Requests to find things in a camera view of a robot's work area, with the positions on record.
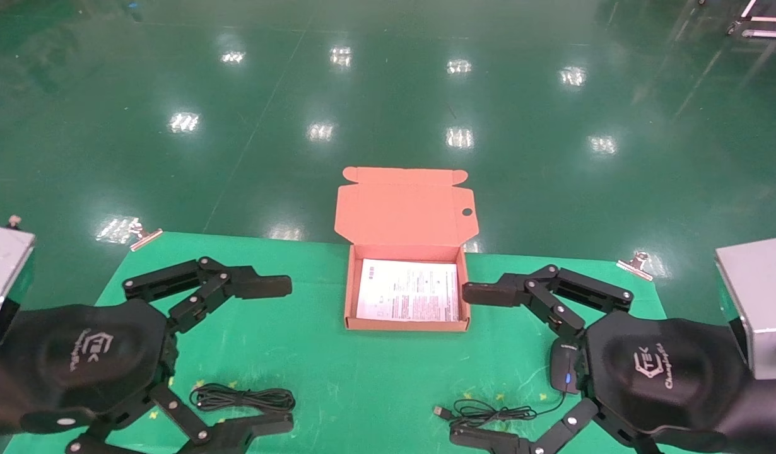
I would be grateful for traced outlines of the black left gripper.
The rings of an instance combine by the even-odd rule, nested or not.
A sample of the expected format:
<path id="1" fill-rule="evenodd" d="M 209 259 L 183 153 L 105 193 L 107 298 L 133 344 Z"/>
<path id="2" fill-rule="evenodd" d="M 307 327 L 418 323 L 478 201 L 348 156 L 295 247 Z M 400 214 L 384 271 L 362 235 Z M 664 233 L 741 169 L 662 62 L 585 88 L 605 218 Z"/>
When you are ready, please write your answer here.
<path id="1" fill-rule="evenodd" d="M 177 337 L 143 301 L 17 314 L 0 345 L 0 436 L 122 430 L 174 373 Z"/>

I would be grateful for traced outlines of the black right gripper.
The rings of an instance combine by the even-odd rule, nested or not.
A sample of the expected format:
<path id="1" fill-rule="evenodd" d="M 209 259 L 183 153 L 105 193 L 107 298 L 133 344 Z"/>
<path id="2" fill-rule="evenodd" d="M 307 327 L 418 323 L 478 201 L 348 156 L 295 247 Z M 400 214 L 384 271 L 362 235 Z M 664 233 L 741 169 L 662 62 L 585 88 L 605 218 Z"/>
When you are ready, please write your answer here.
<path id="1" fill-rule="evenodd" d="M 584 394 L 614 437 L 720 437 L 753 380 L 720 325 L 616 312 L 587 328 L 584 349 Z"/>

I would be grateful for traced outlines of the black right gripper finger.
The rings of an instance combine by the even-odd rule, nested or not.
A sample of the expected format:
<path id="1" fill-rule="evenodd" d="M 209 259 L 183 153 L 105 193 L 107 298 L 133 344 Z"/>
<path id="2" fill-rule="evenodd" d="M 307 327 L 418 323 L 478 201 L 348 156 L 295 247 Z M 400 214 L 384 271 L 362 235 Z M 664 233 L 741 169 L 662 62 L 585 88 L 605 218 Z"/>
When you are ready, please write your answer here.
<path id="1" fill-rule="evenodd" d="M 579 339 L 586 330 L 584 319 L 562 300 L 604 314 L 628 312 L 633 301 L 632 291 L 553 264 L 527 275 L 504 273 L 497 282 L 467 282 L 461 296 L 470 305 L 526 307 L 562 339 Z"/>
<path id="2" fill-rule="evenodd" d="M 659 453 L 653 432 L 665 423 L 667 406 L 662 403 L 629 402 L 621 408 L 582 399 L 566 415 L 552 425 L 539 439 L 530 441 L 516 434 L 457 424 L 450 429 L 450 441 L 489 453 L 558 453 L 591 422 L 601 422 L 602 428 L 617 442 L 637 453 Z"/>

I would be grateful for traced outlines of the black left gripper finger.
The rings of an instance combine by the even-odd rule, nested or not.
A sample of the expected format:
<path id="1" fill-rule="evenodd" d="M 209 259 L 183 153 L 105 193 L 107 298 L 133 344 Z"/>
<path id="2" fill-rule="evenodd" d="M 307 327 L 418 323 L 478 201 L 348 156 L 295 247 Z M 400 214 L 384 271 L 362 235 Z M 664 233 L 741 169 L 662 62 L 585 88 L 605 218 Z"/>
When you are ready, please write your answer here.
<path id="1" fill-rule="evenodd" d="M 291 414 L 241 417 L 207 426 L 166 384 L 155 386 L 146 397 L 186 434 L 188 440 L 178 453 L 245 453 L 255 438 L 286 433 L 295 426 Z M 67 453 L 137 453 L 107 443 L 112 431 L 113 426 L 96 421 L 68 443 Z"/>
<path id="2" fill-rule="evenodd" d="M 261 276 L 251 265 L 223 265 L 210 257 L 131 277 L 122 287 L 126 299 L 148 303 L 189 291 L 189 296 L 168 313 L 169 330 L 181 334 L 192 330 L 232 297 L 253 300 L 292 293 L 290 276 Z"/>

